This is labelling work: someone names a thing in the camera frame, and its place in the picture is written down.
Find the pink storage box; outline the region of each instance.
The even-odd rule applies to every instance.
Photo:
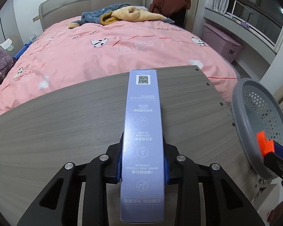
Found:
[[[209,24],[204,24],[203,41],[230,63],[233,62],[243,46],[229,34]]]

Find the qr code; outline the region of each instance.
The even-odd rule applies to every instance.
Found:
[[[151,84],[150,75],[136,75],[136,84]]]

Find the pink duvet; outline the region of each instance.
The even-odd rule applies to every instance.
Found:
[[[229,104],[237,77],[212,48],[188,31],[161,21],[110,25],[67,19],[48,28],[0,85],[0,115],[43,94],[131,69],[198,65]]]

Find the blue gripper pad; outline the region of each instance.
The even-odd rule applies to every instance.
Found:
[[[165,156],[164,156],[164,169],[165,169],[165,184],[168,184],[169,178],[170,178],[169,177],[169,164]],[[117,161],[117,174],[116,174],[116,178],[118,182],[120,182],[121,180],[121,173],[122,173],[122,154],[120,153],[118,157],[118,161]]]

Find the silver bolt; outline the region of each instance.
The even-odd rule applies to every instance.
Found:
[[[183,156],[183,155],[179,155],[179,156],[176,157],[176,159],[177,159],[178,161],[185,161],[185,160],[186,160],[186,157]]]
[[[217,171],[217,170],[220,169],[220,166],[218,164],[214,163],[214,164],[212,164],[212,168],[213,168],[213,170]]]
[[[69,169],[73,168],[73,163],[69,162],[69,163],[65,164],[64,167],[65,167],[65,169],[69,170]]]
[[[101,161],[106,161],[106,160],[108,160],[109,159],[109,156],[108,155],[101,155],[100,156],[100,160]]]

